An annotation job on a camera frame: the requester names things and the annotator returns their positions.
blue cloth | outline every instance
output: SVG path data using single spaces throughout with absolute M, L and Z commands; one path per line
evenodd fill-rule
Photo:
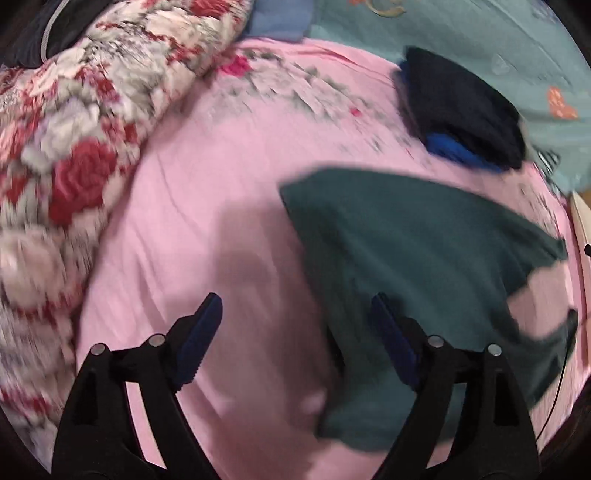
M 466 167 L 484 168 L 496 173 L 503 171 L 498 165 L 487 162 L 484 158 L 472 153 L 464 145 L 446 134 L 427 134 L 425 147 L 433 155 L 445 157 Z
M 314 0 L 256 0 L 242 38 L 300 41 L 313 12 Z

green towel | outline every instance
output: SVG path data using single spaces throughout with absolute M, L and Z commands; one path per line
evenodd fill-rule
M 519 331 L 507 298 L 536 268 L 567 257 L 562 239 L 480 196 L 410 177 L 329 169 L 280 193 L 345 361 L 321 436 L 362 450 L 388 449 L 411 410 L 415 394 L 366 321 L 381 291 L 398 315 L 456 348 L 501 345 L 530 407 L 560 373 L 576 312 L 564 312 L 564 324 L 536 341 Z M 462 388 L 454 392 L 444 437 L 454 435 Z

red rose pattern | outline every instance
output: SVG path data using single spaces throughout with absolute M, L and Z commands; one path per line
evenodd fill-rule
M 38 414 L 47 414 L 56 409 L 45 398 L 31 396 L 18 388 L 0 387 L 0 400 L 14 410 L 22 411 L 25 414 L 27 410 Z
M 228 0 L 193 0 L 190 10 L 198 17 L 213 17 L 220 19 L 230 11 Z
M 0 175 L 0 197 L 6 198 L 16 206 L 27 183 L 29 183 L 27 176 L 8 177 L 5 173 Z
M 133 124 L 124 124 L 118 117 L 103 117 L 100 119 L 100 128 L 109 140 L 117 142 L 123 140 L 125 143 L 138 144 L 138 131 Z
M 236 55 L 231 63 L 219 67 L 220 72 L 235 77 L 244 77 L 244 74 L 252 70 L 248 59 L 242 55 Z
M 103 189 L 116 165 L 117 153 L 108 145 L 96 138 L 79 142 L 70 158 L 61 160 L 54 171 L 51 221 L 69 226 L 74 213 L 103 205 Z
M 74 78 L 93 87 L 100 100 L 114 102 L 120 98 L 117 90 L 113 87 L 113 82 L 105 77 L 104 73 L 93 68 L 82 67 L 78 70 Z

floral blanket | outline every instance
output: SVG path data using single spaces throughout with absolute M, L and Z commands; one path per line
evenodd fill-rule
M 251 3 L 124 0 L 39 69 L 0 73 L 0 404 L 46 465 L 109 212 L 143 140 Z

